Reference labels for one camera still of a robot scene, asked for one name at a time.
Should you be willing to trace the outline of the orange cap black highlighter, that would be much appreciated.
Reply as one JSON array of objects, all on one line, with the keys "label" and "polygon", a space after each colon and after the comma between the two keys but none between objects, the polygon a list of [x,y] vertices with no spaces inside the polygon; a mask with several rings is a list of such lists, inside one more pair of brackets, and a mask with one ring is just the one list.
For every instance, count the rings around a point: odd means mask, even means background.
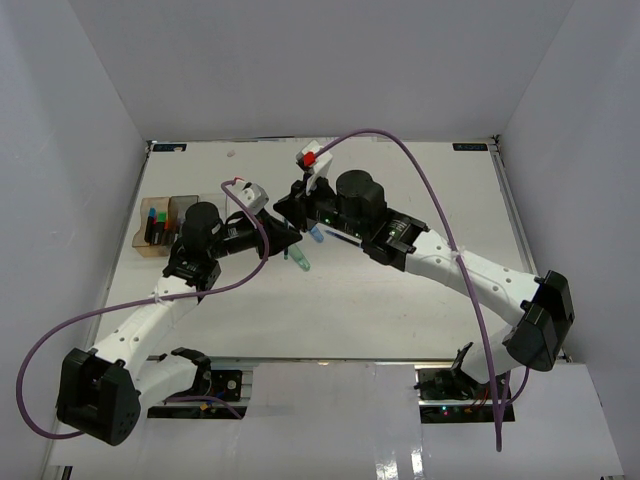
[{"label": "orange cap black highlighter", "polygon": [[163,230],[163,235],[161,240],[162,246],[170,246],[174,243],[174,237],[175,237],[174,227],[175,227],[175,221],[171,218],[167,218],[166,221],[164,222],[164,230]]}]

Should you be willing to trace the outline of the blue pen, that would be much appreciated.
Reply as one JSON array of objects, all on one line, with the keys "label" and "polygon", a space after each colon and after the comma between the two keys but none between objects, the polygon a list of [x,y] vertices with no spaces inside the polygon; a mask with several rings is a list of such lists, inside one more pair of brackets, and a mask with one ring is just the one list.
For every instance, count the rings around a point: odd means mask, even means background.
[{"label": "blue pen", "polygon": [[342,234],[330,231],[330,230],[324,230],[324,233],[326,233],[327,235],[331,236],[332,238],[335,238],[337,240],[340,240],[342,242],[348,243],[349,245],[352,245],[356,248],[362,249],[362,245],[359,241],[353,240],[347,236],[344,236]]}]

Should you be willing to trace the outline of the green transparent highlighter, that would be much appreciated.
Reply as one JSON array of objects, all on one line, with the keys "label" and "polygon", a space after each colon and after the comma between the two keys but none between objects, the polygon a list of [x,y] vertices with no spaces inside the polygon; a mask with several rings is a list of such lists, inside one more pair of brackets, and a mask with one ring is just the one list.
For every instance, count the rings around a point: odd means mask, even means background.
[{"label": "green transparent highlighter", "polygon": [[288,248],[288,255],[304,272],[311,269],[309,260],[297,245],[291,245]]}]

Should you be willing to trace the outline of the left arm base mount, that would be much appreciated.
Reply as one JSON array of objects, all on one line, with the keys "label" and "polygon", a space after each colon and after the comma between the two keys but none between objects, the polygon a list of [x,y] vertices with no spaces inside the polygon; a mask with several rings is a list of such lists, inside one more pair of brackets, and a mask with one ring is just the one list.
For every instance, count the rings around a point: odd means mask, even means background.
[{"label": "left arm base mount", "polygon": [[149,418],[240,420],[246,412],[242,370],[216,365],[198,350],[151,355],[140,375],[141,405]]}]

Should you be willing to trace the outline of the green cap black highlighter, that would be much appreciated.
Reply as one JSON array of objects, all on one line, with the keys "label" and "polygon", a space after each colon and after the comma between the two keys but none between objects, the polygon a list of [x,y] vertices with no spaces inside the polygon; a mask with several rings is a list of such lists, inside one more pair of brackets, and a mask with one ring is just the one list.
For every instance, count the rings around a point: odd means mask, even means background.
[{"label": "green cap black highlighter", "polygon": [[152,235],[151,235],[151,244],[152,245],[160,245],[162,243],[162,237],[164,235],[164,230],[166,226],[166,212],[159,212],[154,220]]}]

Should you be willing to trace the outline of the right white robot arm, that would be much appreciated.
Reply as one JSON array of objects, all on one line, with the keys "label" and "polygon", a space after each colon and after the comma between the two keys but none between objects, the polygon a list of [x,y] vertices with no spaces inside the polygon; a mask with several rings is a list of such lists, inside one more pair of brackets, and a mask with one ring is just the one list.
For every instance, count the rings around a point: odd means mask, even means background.
[{"label": "right white robot arm", "polygon": [[477,397],[491,374],[553,368],[575,318],[565,276],[538,277],[472,252],[455,254],[424,222],[388,207],[383,187],[362,170],[341,174],[334,187],[324,178],[313,189],[298,180],[274,209],[298,230],[321,223],[357,238],[372,260],[476,298],[505,322],[487,346],[471,343],[457,354],[445,377],[459,396]]}]

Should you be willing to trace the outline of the blue cap black highlighter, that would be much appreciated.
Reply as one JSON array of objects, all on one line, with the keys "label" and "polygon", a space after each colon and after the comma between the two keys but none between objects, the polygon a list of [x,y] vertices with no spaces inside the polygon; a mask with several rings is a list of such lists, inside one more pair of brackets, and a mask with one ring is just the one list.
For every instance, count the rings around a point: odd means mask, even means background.
[{"label": "blue cap black highlighter", "polygon": [[156,221],[156,209],[154,207],[151,207],[147,215],[145,229],[144,229],[144,237],[143,237],[144,241],[147,244],[152,243],[152,235],[153,235],[155,221]]}]

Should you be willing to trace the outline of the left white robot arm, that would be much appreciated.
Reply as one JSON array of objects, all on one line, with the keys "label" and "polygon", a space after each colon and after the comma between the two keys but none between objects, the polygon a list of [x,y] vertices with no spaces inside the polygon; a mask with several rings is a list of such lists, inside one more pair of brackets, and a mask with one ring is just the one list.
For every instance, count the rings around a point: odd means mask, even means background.
[{"label": "left white robot arm", "polygon": [[221,258],[245,250],[272,256],[301,240],[299,232],[266,210],[251,221],[237,212],[223,223],[209,202],[191,205],[150,304],[136,308],[88,351],[63,360],[59,421],[109,445],[121,444],[142,411],[173,395],[199,399],[211,387],[211,361],[178,347],[148,363],[154,348],[203,299],[221,274]]}]

